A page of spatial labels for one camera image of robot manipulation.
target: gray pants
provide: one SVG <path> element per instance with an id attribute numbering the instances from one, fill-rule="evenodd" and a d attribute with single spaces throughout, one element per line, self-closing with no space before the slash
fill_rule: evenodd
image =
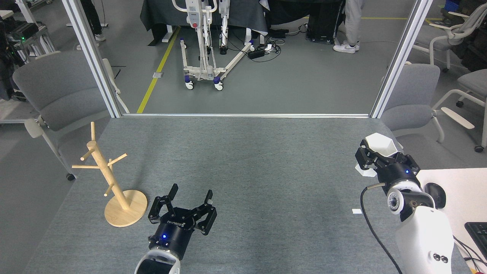
<path id="1" fill-rule="evenodd" d="M 345 32 L 350 45 L 360 40 L 360 21 L 365 0 L 346 0 L 345 2 Z"/>

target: power adapter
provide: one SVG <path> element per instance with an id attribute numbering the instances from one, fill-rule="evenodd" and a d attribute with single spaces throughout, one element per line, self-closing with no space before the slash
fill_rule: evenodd
<path id="1" fill-rule="evenodd" d="M 265 55 L 265 50 L 256 49 L 255 51 L 248 52 L 247 55 L 250 59 L 259 58 Z"/>

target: white table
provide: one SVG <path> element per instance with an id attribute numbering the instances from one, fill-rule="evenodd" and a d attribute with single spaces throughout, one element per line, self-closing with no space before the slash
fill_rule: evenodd
<path id="1" fill-rule="evenodd" d="M 421 186 L 433 182 L 440 185 L 447 195 L 446 206 L 441 210 L 450 220 L 453 235 L 483 257 L 464 225 L 466 222 L 487 222 L 485 209 L 487 194 L 487 168 L 421 170 L 417 175 Z M 459 247 L 464 257 L 469 255 Z M 487 273 L 487 267 L 477 262 L 480 271 Z"/>

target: patient lift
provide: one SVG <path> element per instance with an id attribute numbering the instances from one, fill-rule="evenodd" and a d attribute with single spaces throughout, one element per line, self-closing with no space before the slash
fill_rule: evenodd
<path id="1" fill-rule="evenodd" d="M 216 11 L 217 7 L 223 19 L 222 35 L 220 53 L 226 54 L 228 41 L 228 16 L 230 0 L 220 0 L 219 6 L 217 0 L 213 0 L 213 8 L 208 5 L 208 0 L 186 0 L 186 8 L 181 8 L 172 0 L 174 7 L 182 12 L 187 12 L 186 21 L 195 29 L 198 35 L 198 44 L 200 47 L 200 66 L 193 67 L 187 65 L 186 45 L 184 39 L 181 38 L 181 52 L 183 55 L 183 70 L 185 84 L 188 89 L 193 89 L 193 81 L 191 77 L 196 78 L 197 81 L 208 80 L 213 81 L 217 90 L 223 89 L 223 78 L 230 72 L 230 70 L 237 64 L 237 62 L 250 50 L 254 51 L 252 41 L 244 43 L 244 48 L 232 59 L 232 61 L 224 68 L 216 66 L 215 52 L 211 44 L 210 25 L 212 22 L 212 13 Z M 209 55 L 213 61 L 213 65 L 209 64 Z"/>

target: gray table surface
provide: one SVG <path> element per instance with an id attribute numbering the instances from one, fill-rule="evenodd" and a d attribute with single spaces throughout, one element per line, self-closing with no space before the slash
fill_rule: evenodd
<path id="1" fill-rule="evenodd" d="M 218 217 L 208 236 L 193 234 L 182 273 L 395 273 L 363 215 L 352 214 L 376 183 L 354 169 L 360 141 L 374 132 L 392 136 L 377 119 L 123 117 L 99 145 L 107 158 L 128 154 L 115 176 L 149 206 L 173 183 L 177 207 L 199 206 L 213 190 Z M 147 214 L 109 225 L 106 188 L 99 171 L 80 173 L 26 273 L 133 273 L 157 226 Z M 399 219 L 382 190 L 368 191 L 365 207 L 402 266 Z M 470 273 L 456 249 L 452 261 L 453 273 Z"/>

